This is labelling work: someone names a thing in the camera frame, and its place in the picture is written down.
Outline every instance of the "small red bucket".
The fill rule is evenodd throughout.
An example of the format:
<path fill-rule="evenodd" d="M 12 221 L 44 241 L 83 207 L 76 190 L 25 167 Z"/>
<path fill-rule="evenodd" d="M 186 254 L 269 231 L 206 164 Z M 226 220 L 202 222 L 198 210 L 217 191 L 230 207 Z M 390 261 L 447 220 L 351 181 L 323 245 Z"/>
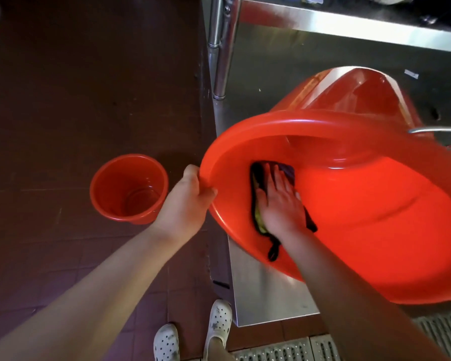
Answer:
<path fill-rule="evenodd" d="M 104 164 L 90 184 L 90 199 L 103 216 L 133 224 L 153 222 L 167 196 L 162 165 L 142 154 L 126 154 Z"/>

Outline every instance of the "metal table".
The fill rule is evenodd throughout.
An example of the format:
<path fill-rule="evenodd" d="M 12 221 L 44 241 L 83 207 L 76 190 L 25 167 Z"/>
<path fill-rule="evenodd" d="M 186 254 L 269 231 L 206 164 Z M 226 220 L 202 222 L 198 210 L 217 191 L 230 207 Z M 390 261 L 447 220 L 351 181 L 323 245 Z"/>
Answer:
<path fill-rule="evenodd" d="M 348 28 L 337 31 L 328 24 L 336 20 L 339 23 L 336 25 L 340 25 L 343 17 L 355 16 L 317 16 L 318 11 L 306 9 L 309 16 L 305 19 L 303 11 L 291 6 L 274 3 L 264 6 L 260 0 L 244 0 L 241 22 L 236 25 L 236 36 L 232 39 L 234 58 L 229 60 L 226 98 L 216 100 L 212 91 L 221 48 L 207 45 L 210 5 L 211 0 L 202 0 L 199 27 L 202 133 L 207 146 L 236 122 L 269 111 L 304 79 L 347 65 L 389 74 L 408 92 L 425 124 L 451 125 L 451 31 L 389 23 L 375 19 L 377 15 L 369 15 L 366 20 L 369 26 L 388 23 L 391 25 L 386 26 L 392 29 L 378 26 L 378 33 L 368 30 L 369 37 L 365 31 L 354 37 L 350 25 L 346 32 Z M 286 23 L 285 17 L 291 17 L 292 21 Z M 401 30 L 409 30 L 408 37 L 389 34 Z M 447 40 L 440 41 L 439 36 Z M 418 79 L 405 75 L 405 69 L 419 74 Z M 451 145 L 451 133 L 438 133 L 436 137 L 443 144 Z M 256 261 L 229 239 L 211 217 L 207 221 L 212 228 L 211 279 L 216 292 L 233 305 L 237 326 L 318 313 L 305 284 Z M 421 309 L 420 313 L 427 312 L 427 307 Z"/>

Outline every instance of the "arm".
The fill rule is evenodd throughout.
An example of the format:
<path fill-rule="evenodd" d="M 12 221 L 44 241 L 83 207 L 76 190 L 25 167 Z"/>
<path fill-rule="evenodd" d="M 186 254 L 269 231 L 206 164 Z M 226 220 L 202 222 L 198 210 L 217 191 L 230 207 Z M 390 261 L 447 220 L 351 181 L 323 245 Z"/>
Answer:
<path fill-rule="evenodd" d="M 278 168 L 257 197 L 267 229 L 279 238 L 347 360 L 448 360 L 393 303 L 334 255 L 305 226 L 304 208 Z"/>
<path fill-rule="evenodd" d="M 156 221 L 77 285 L 0 340 L 0 361 L 98 360 L 162 266 L 202 226 L 215 197 L 189 165 Z"/>

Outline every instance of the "foot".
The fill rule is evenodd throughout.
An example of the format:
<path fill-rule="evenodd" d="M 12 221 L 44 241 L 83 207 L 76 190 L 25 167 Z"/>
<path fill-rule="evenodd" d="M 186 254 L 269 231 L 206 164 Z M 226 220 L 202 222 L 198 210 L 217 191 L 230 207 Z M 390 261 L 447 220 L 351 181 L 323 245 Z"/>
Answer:
<path fill-rule="evenodd" d="M 155 361 L 180 361 L 179 336 L 172 323 L 163 325 L 154 337 Z"/>
<path fill-rule="evenodd" d="M 229 337 L 230 327 L 232 325 L 232 309 L 225 300 L 218 299 L 212 305 L 209 317 L 209 330 L 205 339 L 203 361 L 207 361 L 209 355 L 210 340 L 220 340 L 224 348 Z"/>

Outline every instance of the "black object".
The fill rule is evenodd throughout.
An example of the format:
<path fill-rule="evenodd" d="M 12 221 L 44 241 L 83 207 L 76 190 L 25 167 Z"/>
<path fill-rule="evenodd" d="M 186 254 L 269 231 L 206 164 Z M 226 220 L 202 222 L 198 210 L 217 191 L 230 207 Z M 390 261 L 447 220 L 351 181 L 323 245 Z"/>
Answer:
<path fill-rule="evenodd" d="M 269 250 L 269 253 L 267 254 L 267 258 L 269 261 L 274 262 L 277 260 L 277 257 L 279 256 L 279 247 L 281 245 L 281 242 L 273 236 L 271 233 L 267 231 L 267 228 L 265 227 L 264 223 L 262 222 L 262 217 L 259 212 L 259 207 L 257 205 L 257 196 L 256 196 L 256 189 L 263 189 L 265 193 L 267 194 L 267 187 L 265 182 L 265 165 L 269 164 L 269 167 L 272 169 L 275 165 L 278 166 L 279 170 L 284 172 L 286 175 L 286 178 L 288 179 L 289 183 L 294 186 L 296 181 L 295 171 L 292 166 L 289 166 L 288 164 L 284 163 L 278 163 L 278 162 L 272 162 L 272 161 L 258 161 L 254 162 L 251 165 L 251 190 L 253 195 L 252 200 L 252 218 L 255 229 L 263 236 L 266 236 L 269 238 L 269 240 L 272 242 L 272 247 Z M 317 226 L 314 223 L 313 219 L 309 215 L 307 209 L 304 207 L 304 212 L 306 214 L 306 227 L 312 232 L 317 231 Z"/>

